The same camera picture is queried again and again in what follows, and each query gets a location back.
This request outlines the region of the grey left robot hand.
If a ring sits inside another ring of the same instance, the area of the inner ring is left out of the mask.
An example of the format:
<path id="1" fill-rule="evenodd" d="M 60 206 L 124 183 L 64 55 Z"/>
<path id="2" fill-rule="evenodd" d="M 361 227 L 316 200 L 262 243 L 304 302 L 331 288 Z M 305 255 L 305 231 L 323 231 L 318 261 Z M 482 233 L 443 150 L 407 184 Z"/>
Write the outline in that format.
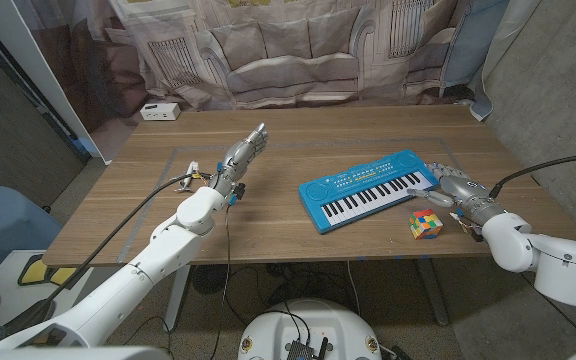
<path id="1" fill-rule="evenodd" d="M 237 182 L 246 173 L 248 165 L 264 151 L 267 141 L 268 131 L 265 124 L 261 123 L 245 139 L 228 149 L 222 167 L 210 180 L 209 187 L 228 198 Z"/>

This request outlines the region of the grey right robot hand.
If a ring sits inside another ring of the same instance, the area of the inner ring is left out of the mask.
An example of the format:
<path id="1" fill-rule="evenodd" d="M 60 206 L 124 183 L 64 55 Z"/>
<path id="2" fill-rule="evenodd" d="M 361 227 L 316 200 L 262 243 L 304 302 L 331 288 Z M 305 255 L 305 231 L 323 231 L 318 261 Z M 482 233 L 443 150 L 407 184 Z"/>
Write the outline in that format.
<path id="1" fill-rule="evenodd" d="M 489 191 L 465 172 L 440 163 L 427 164 L 426 167 L 439 181 L 441 193 L 408 189 L 409 195 L 424 198 L 440 207 L 461 207 L 479 225 L 505 212 L 489 197 Z"/>

